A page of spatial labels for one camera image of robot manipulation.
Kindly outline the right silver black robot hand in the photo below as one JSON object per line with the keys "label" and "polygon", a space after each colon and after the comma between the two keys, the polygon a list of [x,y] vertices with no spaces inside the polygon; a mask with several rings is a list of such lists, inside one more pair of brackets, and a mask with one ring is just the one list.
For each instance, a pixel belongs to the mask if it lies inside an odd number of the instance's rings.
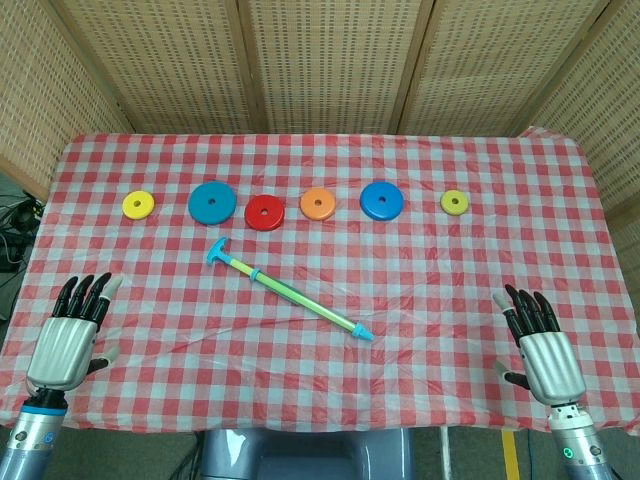
{"label": "right silver black robot hand", "polygon": [[507,284],[506,293],[494,294],[524,365],[522,373],[497,363],[501,377],[530,391],[550,407],[577,402],[586,384],[569,337],[544,295]]}

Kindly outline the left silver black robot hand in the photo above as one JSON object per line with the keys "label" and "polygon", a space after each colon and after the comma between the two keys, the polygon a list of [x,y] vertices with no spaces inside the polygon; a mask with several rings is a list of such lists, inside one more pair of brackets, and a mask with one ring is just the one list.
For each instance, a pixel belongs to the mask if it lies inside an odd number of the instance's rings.
{"label": "left silver black robot hand", "polygon": [[26,375],[31,395],[41,390],[70,391],[118,358],[117,346],[96,355],[97,335],[122,278],[107,272],[80,280],[73,276],[60,289],[40,331]]}

